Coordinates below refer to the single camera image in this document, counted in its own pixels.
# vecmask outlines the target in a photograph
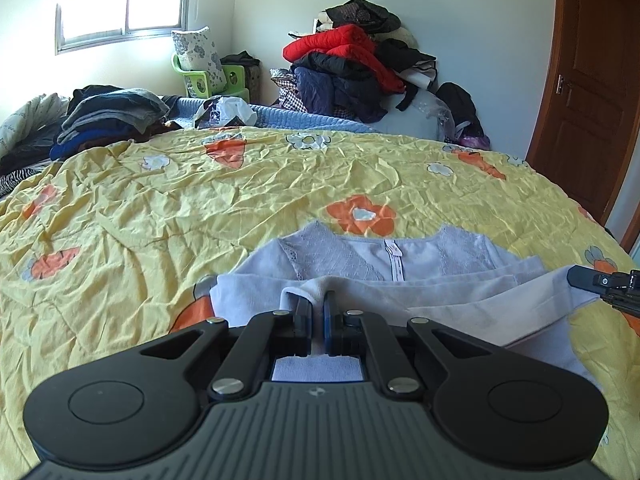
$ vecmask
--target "bed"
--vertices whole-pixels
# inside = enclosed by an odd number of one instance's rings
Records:
[[[188,118],[196,103],[184,105]],[[37,463],[22,424],[37,384],[167,334],[194,313],[207,276],[274,237],[313,219],[341,234],[331,204],[386,206],[393,237],[453,224],[520,257],[537,254],[548,269],[632,269],[586,211],[522,160],[298,119],[92,148],[0,203],[0,477],[19,478]],[[571,324],[574,351],[610,409],[594,462],[612,478],[636,480],[638,335],[601,301]]]

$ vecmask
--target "blue quilted blanket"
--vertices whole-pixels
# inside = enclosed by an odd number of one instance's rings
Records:
[[[191,118],[203,102],[203,99],[180,98],[174,108],[174,110],[176,110],[174,116],[169,118],[181,126],[191,126]],[[279,130],[338,130],[341,132],[353,132],[354,134],[371,134],[374,132],[374,130],[366,124],[357,123],[356,121],[305,114],[267,106],[250,106],[258,114],[258,121],[255,124],[258,128],[277,128]]]

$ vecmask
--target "black bag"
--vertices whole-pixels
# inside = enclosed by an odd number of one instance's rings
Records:
[[[464,134],[467,137],[484,137],[480,120],[476,115],[476,106],[471,95],[455,83],[444,83],[438,88],[436,97],[450,108],[456,123],[456,138]]]

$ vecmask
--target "circular pad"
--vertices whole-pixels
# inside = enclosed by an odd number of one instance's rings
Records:
[[[80,420],[92,424],[115,424],[132,417],[145,402],[135,386],[119,381],[101,381],[77,390],[69,409]]]
[[[533,381],[510,381],[489,392],[495,413],[513,422],[544,422],[562,409],[562,397],[551,387]]]

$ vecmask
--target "door frame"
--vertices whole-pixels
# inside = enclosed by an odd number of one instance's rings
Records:
[[[636,208],[636,212],[634,213],[631,222],[629,223],[629,227],[626,229],[625,235],[622,237],[622,241],[620,242],[620,247],[622,247],[627,253],[631,252],[631,249],[634,248],[638,237],[640,236],[640,204]]]
[[[538,119],[536,120],[536,127],[533,130],[533,137],[527,151],[526,161],[531,164],[535,160],[538,150],[540,148],[540,141],[542,140],[542,133],[546,126],[546,120],[549,117],[549,110],[551,108],[552,99],[556,94],[556,79],[558,77],[558,67],[560,64],[560,50],[562,47],[562,27],[564,25],[564,0],[556,0],[556,16],[554,19],[554,34],[551,43],[551,55],[549,58],[549,68],[546,73],[545,89],[542,94],[542,102],[540,103],[540,111],[538,113]],[[629,137],[629,144],[626,147],[625,158],[620,166],[620,172],[618,178],[613,187],[611,197],[607,202],[601,218],[596,220],[604,225],[609,218],[611,210],[613,209],[616,199],[622,188],[622,184],[625,181],[626,172],[631,162],[631,155],[633,154],[636,146],[636,140],[638,140],[638,130],[640,130],[640,100],[636,107],[636,117],[634,119],[634,129]]]

